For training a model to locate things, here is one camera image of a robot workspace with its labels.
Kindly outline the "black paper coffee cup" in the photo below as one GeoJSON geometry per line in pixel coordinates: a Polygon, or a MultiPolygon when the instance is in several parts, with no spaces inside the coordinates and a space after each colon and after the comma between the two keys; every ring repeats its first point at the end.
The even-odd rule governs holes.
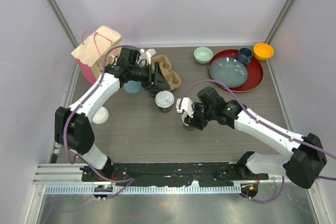
{"type": "Polygon", "coordinates": [[[184,122],[184,120],[182,120],[183,126],[187,129],[187,130],[193,130],[194,128],[189,126],[187,123],[184,122]]]}

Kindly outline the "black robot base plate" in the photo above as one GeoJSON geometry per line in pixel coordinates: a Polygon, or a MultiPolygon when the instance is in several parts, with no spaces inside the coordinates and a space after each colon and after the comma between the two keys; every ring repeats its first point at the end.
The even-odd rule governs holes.
{"type": "Polygon", "coordinates": [[[232,185],[238,180],[268,180],[268,174],[255,175],[245,168],[229,162],[204,163],[114,163],[95,173],[89,166],[82,171],[83,182],[103,181],[102,177],[117,180],[118,186],[126,185],[133,178],[131,186],[138,187],[182,187],[198,181],[201,187],[232,185]]]}

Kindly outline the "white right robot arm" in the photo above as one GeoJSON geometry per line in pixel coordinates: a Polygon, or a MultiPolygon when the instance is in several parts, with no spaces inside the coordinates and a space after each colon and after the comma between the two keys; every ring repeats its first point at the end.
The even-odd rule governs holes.
{"type": "Polygon", "coordinates": [[[176,111],[186,127],[203,130],[208,122],[215,121],[251,135],[277,151],[276,155],[246,152],[235,165],[235,174],[242,179],[273,174],[309,189],[326,166],[326,155],[316,135],[303,136],[279,127],[237,100],[225,101],[212,87],[203,88],[197,97],[198,102],[181,98],[176,103],[176,111]]]}

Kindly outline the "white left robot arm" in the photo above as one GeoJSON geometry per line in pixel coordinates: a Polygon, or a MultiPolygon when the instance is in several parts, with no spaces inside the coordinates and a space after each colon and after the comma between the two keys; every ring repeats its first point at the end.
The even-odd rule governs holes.
{"type": "Polygon", "coordinates": [[[111,159],[95,145],[91,122],[105,102],[129,81],[139,82],[149,93],[169,90],[160,64],[152,63],[154,49],[119,46],[120,54],[112,64],[103,64],[102,73],[91,88],[68,108],[55,112],[55,142],[74,152],[94,169],[98,180],[105,182],[112,174],[111,159]]]}

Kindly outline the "single white cup lid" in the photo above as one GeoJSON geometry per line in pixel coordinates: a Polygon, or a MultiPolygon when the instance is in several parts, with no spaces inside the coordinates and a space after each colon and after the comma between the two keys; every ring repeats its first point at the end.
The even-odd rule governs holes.
{"type": "Polygon", "coordinates": [[[155,96],[155,103],[160,108],[169,108],[174,104],[175,98],[169,91],[158,92],[155,96]]]}

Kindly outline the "pink kraft paper bag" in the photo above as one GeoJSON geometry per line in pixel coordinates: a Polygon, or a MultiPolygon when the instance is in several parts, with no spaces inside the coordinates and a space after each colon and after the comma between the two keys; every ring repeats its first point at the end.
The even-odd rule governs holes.
{"type": "Polygon", "coordinates": [[[107,26],[84,32],[80,45],[71,55],[89,85],[93,85],[102,72],[104,54],[109,49],[121,45],[121,42],[120,33],[107,26]]]}

